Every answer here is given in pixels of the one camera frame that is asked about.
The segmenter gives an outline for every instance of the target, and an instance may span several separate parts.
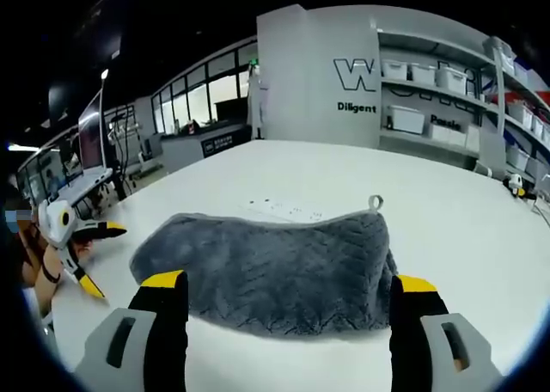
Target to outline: person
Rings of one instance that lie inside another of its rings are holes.
[[[61,188],[61,183],[58,177],[53,175],[52,170],[49,168],[46,170],[46,178],[48,182],[48,192],[50,192],[52,199],[56,199],[58,197],[58,191]]]
[[[35,314],[47,315],[63,271],[58,251],[40,234],[31,205],[11,185],[6,192],[4,210],[12,235],[7,239],[8,253],[15,257],[15,273],[23,286],[23,294]],[[79,259],[91,249],[91,242],[71,241],[70,244]]]

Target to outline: table surface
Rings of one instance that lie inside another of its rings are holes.
[[[109,212],[128,232],[97,242],[85,265],[108,301],[71,281],[52,301],[62,360],[73,370],[91,331],[111,310],[128,306],[138,290],[130,258],[173,214],[283,222],[289,220],[281,213],[293,205],[328,218],[366,208],[375,193],[385,200],[400,273],[431,281],[449,311],[463,314],[489,340],[493,362],[508,373],[540,328],[550,295],[550,230],[530,205],[494,180],[449,165],[280,141],[254,141],[188,166]],[[266,199],[277,202],[278,212],[270,214]],[[191,391],[390,390],[389,329],[274,340],[190,316],[187,333]]]

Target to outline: gray towel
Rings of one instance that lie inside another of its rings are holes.
[[[192,315],[273,335],[385,328],[396,274],[375,211],[317,224],[177,214],[138,248],[130,268],[139,284],[184,269]]]

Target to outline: white shelf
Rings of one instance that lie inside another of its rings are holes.
[[[380,46],[404,48],[410,51],[446,58],[474,68],[483,68],[488,65],[495,66],[492,59],[479,52],[459,46],[453,42],[433,38],[429,35],[378,30],[378,40]]]
[[[538,94],[536,94],[532,89],[525,87],[521,81],[508,74],[506,71],[503,70],[502,73],[504,74],[504,85],[513,91],[516,91],[532,105],[541,108],[546,114],[550,114],[550,106],[548,106]]]
[[[523,133],[527,134],[527,137],[533,139],[543,150],[545,150],[547,153],[550,153],[550,149],[547,147],[547,145],[544,144],[540,138],[536,137],[534,133],[522,123],[520,123],[516,119],[512,119],[509,115],[505,115],[505,121],[519,128]]]
[[[443,149],[447,151],[452,151],[457,154],[462,154],[464,156],[470,156],[477,158],[479,153],[475,151],[468,150],[466,147],[461,147],[460,145],[441,143],[431,138],[421,136],[418,134],[412,134],[410,132],[398,132],[396,130],[388,130],[387,128],[382,128],[380,130],[380,136],[385,138],[395,138],[398,140],[407,141],[410,143],[416,144],[425,144],[431,147],[437,147],[438,149]]]
[[[477,98],[469,97],[467,95],[462,95],[459,93],[455,93],[453,91],[449,91],[448,89],[442,89],[441,87],[436,87],[435,85],[427,85],[427,84],[421,84],[416,83],[414,81],[408,81],[408,80],[394,80],[386,77],[382,77],[382,85],[394,85],[399,87],[406,87],[408,89],[416,89],[420,91],[427,91],[431,93],[435,93],[440,96],[445,96],[452,98],[454,100],[462,101],[466,104],[470,104],[474,107],[481,108],[488,113],[495,113],[498,114],[498,107],[493,104],[488,104],[486,102],[483,102],[481,100],[478,100]]]
[[[513,175],[520,175],[525,180],[531,181],[532,183],[535,183],[535,178],[532,175],[528,175],[524,171],[520,170],[519,168],[515,168],[511,164],[506,163],[506,171],[508,173],[511,173]]]

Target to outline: ceiling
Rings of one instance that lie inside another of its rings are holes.
[[[23,107],[10,119],[8,139],[40,145],[74,125],[100,87],[105,68],[110,70],[105,106],[133,101],[210,53],[255,34],[257,15],[292,3],[306,9],[393,5],[447,16],[508,41],[550,82],[550,55],[543,55],[550,53],[550,39],[547,27],[540,27],[544,5],[525,0],[523,7],[510,1],[39,0],[23,32],[29,51],[21,53],[15,96],[15,104]],[[120,55],[112,59],[117,48]],[[41,127],[47,119],[51,126]]]

